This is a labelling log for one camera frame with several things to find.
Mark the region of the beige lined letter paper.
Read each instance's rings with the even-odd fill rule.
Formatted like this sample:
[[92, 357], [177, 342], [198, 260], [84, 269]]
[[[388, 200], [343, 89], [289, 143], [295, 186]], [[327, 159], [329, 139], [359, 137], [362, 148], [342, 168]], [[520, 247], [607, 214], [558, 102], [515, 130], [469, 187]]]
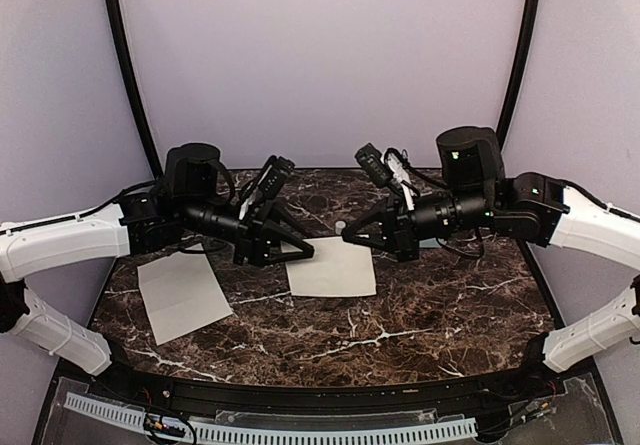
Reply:
[[374, 296], [376, 279], [371, 250], [341, 237], [306, 240], [310, 259], [285, 264], [291, 294], [297, 297], [352, 298]]

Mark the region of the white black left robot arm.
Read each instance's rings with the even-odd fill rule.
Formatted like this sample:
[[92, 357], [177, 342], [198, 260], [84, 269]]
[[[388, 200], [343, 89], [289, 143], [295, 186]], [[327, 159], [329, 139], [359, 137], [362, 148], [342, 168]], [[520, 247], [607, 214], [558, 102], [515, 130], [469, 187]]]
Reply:
[[27, 289], [26, 277], [99, 258], [144, 255], [177, 245], [187, 232], [232, 245], [233, 262], [265, 267], [310, 259], [307, 232], [276, 197], [294, 170], [270, 156], [243, 187], [210, 144], [169, 150], [159, 178], [122, 190], [89, 210], [1, 226], [1, 330], [22, 337], [90, 376], [120, 401], [141, 392], [124, 350]]

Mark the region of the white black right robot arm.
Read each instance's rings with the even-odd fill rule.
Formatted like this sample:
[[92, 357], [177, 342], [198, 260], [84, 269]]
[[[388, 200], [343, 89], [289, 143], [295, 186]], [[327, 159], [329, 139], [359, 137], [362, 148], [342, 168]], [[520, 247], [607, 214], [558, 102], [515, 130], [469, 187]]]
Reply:
[[442, 248], [457, 232], [479, 232], [584, 251], [639, 267], [639, 217], [606, 204], [583, 187], [535, 172], [509, 178], [495, 131], [461, 126], [436, 139], [442, 165], [440, 192], [421, 196], [407, 179], [413, 169], [395, 149], [373, 145], [355, 155], [379, 188], [391, 195], [341, 232], [354, 245], [384, 251], [400, 262], [416, 260], [419, 244]]

